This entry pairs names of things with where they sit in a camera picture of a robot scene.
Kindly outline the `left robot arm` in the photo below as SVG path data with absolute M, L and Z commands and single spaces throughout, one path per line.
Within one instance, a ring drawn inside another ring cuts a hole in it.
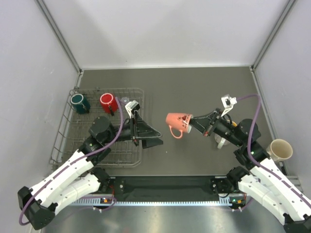
M 25 217 L 35 230 L 41 230 L 76 200 L 94 192 L 106 192 L 110 187 L 110 177 L 97 164 L 111 152 L 110 147 L 115 142 L 129 141 L 144 149 L 163 144 L 162 134 L 138 113 L 132 118 L 122 119 L 119 126 L 100 116 L 88 131 L 90 136 L 57 170 L 36 185 L 18 190 L 20 225 L 25 225 L 22 221 Z

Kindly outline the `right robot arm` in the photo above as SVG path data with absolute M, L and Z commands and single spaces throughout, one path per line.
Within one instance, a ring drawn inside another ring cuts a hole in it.
M 311 231 L 311 201 L 280 171 L 257 139 L 258 126 L 251 119 L 232 126 L 221 116 L 220 109 L 192 117 L 190 125 L 202 135 L 215 133 L 238 147 L 234 154 L 241 166 L 231 169 L 227 188 L 243 192 L 256 200 L 278 219 L 287 233 Z

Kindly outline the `red mug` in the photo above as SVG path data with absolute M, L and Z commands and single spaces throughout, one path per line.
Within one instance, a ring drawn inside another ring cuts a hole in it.
M 100 104 L 103 110 L 112 116 L 118 110 L 118 104 L 116 102 L 115 96 L 111 93 L 102 94 L 100 97 Z

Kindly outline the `dark green mug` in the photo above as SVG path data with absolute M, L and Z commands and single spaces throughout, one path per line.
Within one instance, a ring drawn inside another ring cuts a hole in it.
M 74 94 L 70 99 L 70 103 L 78 114 L 88 114 L 90 111 L 90 103 L 83 94 Z

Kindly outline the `clear plastic cup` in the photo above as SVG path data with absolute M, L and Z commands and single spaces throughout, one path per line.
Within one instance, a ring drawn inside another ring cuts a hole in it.
M 128 97 L 123 97 L 123 98 L 121 99 L 121 102 L 122 102 L 123 104 L 127 104 L 129 101 L 130 101 L 130 100 L 129 100 Z

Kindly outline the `small pink mug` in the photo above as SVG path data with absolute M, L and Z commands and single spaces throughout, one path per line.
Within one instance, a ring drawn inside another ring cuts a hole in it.
M 185 113 L 168 113 L 166 116 L 166 124 L 169 126 L 172 136 L 176 139 L 183 137 L 183 133 L 190 133 L 192 126 L 190 125 L 190 120 L 193 119 L 192 114 Z M 173 133 L 173 129 L 180 132 L 177 136 Z

